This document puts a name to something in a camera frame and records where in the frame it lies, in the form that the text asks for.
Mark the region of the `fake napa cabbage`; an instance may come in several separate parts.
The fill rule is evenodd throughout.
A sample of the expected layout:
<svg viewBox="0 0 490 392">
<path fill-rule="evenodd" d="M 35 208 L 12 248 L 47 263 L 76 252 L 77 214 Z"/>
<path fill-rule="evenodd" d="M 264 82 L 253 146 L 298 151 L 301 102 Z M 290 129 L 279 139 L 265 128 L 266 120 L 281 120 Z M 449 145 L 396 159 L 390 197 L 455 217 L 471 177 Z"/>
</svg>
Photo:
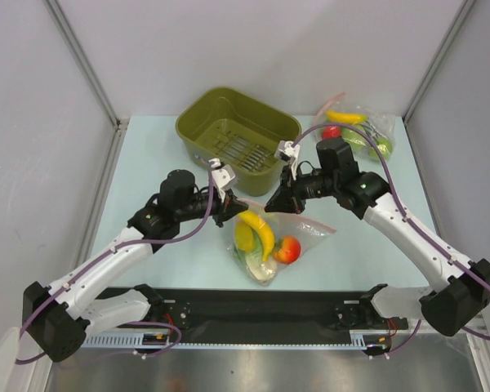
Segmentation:
<svg viewBox="0 0 490 392">
<path fill-rule="evenodd" d="M 277 274 L 277 263 L 262 260 L 261 251 L 244 252 L 234 248 L 234 259 L 249 277 L 260 285 L 269 285 Z"/>
</svg>

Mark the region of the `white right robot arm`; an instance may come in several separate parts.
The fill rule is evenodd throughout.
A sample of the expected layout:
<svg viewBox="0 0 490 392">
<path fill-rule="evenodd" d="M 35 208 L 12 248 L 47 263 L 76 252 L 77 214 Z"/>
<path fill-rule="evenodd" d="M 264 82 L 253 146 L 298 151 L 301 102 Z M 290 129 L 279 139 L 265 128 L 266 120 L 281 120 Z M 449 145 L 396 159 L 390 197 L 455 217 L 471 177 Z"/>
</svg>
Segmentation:
<svg viewBox="0 0 490 392">
<path fill-rule="evenodd" d="M 432 233 L 401 204 L 390 183 L 360 171 L 350 146 L 339 138 L 316 145 L 320 166 L 298 169 L 300 148 L 281 141 L 275 157 L 286 164 L 266 212 L 301 214 L 310 199 L 333 197 L 344 209 L 384 234 L 423 274 L 425 287 L 380 284 L 368 292 L 360 317 L 380 327 L 393 317 L 424 319 L 435 331 L 454 336 L 490 302 L 490 262 L 472 261 Z"/>
</svg>

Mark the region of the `clear zip top bag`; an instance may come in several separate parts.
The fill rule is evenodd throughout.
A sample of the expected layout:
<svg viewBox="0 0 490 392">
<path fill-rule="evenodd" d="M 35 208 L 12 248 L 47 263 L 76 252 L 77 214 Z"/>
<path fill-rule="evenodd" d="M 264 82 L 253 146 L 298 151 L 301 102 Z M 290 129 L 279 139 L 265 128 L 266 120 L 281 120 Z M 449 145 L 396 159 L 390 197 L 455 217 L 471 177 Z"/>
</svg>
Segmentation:
<svg viewBox="0 0 490 392">
<path fill-rule="evenodd" d="M 235 264 L 258 285 L 270 285 L 279 272 L 336 233 L 317 220 L 266 212 L 258 202 L 241 201 L 247 210 L 231 220 L 227 249 Z"/>
</svg>

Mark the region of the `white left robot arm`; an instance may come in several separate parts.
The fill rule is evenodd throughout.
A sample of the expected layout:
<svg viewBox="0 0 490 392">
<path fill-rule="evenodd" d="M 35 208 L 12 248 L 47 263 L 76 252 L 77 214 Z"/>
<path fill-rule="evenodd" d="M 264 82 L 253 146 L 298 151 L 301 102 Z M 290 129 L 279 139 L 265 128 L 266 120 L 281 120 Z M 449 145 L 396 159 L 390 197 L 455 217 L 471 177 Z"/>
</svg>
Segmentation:
<svg viewBox="0 0 490 392">
<path fill-rule="evenodd" d="M 209 162 L 206 189 L 197 189 L 194 174 L 171 171 L 126 227 L 97 256 L 47 286 L 31 283 L 24 290 L 21 334 L 29 334 L 54 363 L 73 355 L 92 335 L 123 324 L 153 327 L 163 319 L 158 295 L 146 285 L 99 299 L 99 295 L 133 265 L 163 246 L 191 239 L 209 219 L 221 227 L 247 210 L 232 188 L 232 167 Z"/>
</svg>

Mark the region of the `yellow fake lemon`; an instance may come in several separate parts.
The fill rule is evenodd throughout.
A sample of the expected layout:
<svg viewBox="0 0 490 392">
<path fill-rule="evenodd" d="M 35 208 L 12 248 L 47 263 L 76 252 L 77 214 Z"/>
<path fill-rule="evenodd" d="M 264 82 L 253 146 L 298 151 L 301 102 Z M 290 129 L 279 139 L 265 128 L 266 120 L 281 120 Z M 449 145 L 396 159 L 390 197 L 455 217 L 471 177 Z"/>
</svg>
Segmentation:
<svg viewBox="0 0 490 392">
<path fill-rule="evenodd" d="M 242 252 L 251 252 L 256 246 L 252 228 L 241 220 L 234 227 L 234 245 Z"/>
</svg>

